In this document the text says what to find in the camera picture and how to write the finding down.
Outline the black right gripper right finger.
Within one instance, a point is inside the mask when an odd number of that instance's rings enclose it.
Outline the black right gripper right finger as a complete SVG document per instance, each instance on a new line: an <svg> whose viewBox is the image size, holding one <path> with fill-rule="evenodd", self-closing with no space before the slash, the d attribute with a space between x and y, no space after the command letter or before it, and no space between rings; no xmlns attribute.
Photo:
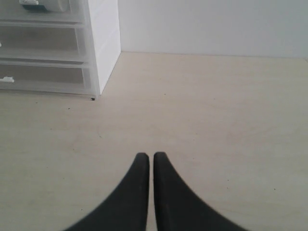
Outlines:
<svg viewBox="0 0 308 231"><path fill-rule="evenodd" d="M164 152L154 154L154 207L159 231L244 231L200 199Z"/></svg>

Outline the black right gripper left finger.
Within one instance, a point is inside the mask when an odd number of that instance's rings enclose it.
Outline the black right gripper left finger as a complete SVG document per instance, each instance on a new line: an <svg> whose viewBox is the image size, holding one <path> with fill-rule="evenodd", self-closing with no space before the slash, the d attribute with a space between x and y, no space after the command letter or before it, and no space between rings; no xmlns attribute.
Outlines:
<svg viewBox="0 0 308 231"><path fill-rule="evenodd" d="M128 172L113 192L68 231L144 231L149 203L150 161L136 154Z"/></svg>

